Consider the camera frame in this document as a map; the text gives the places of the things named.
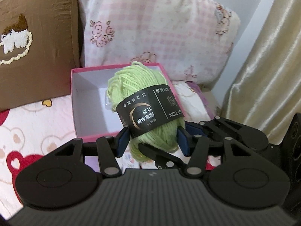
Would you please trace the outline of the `pink checked pillow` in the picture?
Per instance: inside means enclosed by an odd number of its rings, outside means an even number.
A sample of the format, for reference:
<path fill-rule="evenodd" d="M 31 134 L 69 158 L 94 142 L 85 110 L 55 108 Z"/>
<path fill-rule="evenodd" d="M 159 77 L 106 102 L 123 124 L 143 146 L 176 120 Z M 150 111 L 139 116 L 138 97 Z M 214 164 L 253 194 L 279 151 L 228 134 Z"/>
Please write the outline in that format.
<path fill-rule="evenodd" d="M 239 16 L 213 0 L 78 0 L 84 67 L 160 63 L 173 81 L 213 82 Z"/>

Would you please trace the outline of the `bear print blanket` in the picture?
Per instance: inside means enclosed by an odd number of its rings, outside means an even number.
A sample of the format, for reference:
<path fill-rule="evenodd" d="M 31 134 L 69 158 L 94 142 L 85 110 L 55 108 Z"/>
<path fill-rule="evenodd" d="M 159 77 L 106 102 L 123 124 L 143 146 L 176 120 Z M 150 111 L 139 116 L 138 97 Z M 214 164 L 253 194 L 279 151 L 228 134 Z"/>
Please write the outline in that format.
<path fill-rule="evenodd" d="M 207 88 L 201 91 L 192 83 L 176 83 L 174 86 L 182 104 L 187 121 L 210 120 L 216 115 L 219 103 Z M 201 105 L 196 114 L 192 107 Z M 47 99 L 1 112 L 1 216 L 12 217 L 22 208 L 12 185 L 24 162 L 31 164 L 40 156 L 47 155 L 67 141 L 75 138 L 71 109 L 71 96 Z M 125 168 L 155 168 L 153 162 L 139 163 L 133 159 L 129 148 L 117 159 Z"/>

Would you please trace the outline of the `pink cardboard box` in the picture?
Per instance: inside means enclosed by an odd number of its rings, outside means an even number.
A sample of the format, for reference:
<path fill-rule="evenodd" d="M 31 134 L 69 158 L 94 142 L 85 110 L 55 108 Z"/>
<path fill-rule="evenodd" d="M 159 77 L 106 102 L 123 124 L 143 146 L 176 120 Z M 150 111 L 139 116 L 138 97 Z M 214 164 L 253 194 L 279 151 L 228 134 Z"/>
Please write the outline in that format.
<path fill-rule="evenodd" d="M 77 137 L 88 142 L 96 141 L 101 136 L 116 134 L 125 127 L 118 114 L 111 109 L 107 88 L 109 79 L 129 65 L 106 65 L 72 70 L 71 99 Z M 146 66 L 162 72 L 181 108 L 179 98 L 163 66 L 158 63 Z"/>

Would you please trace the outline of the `gold curtain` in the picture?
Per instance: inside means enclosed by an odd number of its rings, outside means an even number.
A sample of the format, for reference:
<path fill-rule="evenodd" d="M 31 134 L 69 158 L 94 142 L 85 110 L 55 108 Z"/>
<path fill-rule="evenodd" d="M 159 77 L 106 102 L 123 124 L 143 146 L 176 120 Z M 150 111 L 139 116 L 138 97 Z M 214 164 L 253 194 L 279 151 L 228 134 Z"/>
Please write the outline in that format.
<path fill-rule="evenodd" d="M 222 107 L 222 116 L 280 144 L 300 112 L 300 0 L 274 0 Z"/>

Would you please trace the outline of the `green yarn ball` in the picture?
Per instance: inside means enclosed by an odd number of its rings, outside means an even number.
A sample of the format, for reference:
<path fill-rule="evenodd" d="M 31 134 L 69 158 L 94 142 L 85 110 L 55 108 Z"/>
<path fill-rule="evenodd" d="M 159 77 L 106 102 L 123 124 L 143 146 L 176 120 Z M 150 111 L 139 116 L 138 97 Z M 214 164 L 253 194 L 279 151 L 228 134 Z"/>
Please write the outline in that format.
<path fill-rule="evenodd" d="M 148 157 L 138 145 L 149 144 L 168 153 L 178 150 L 178 127 L 185 127 L 184 115 L 161 71 L 134 61 L 108 81 L 107 98 L 125 127 L 130 129 L 130 151 L 134 159 Z"/>

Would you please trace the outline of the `brown pillow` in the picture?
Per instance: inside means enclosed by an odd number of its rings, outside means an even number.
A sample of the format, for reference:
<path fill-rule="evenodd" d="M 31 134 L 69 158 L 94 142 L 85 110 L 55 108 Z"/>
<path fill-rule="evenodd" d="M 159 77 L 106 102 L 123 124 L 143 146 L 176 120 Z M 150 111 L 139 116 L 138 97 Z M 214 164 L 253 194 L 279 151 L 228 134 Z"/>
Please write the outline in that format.
<path fill-rule="evenodd" d="M 1 110 L 70 94 L 78 0 L 1 1 Z"/>

